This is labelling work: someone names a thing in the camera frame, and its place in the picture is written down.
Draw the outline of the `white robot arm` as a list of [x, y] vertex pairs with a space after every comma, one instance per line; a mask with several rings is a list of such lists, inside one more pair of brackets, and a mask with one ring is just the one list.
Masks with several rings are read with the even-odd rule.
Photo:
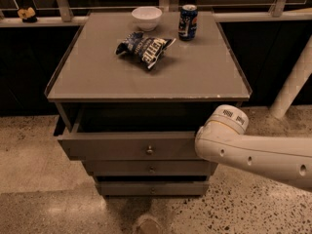
[[195, 137], [198, 157], [312, 191], [312, 139], [248, 136], [248, 116], [239, 108], [216, 108]]

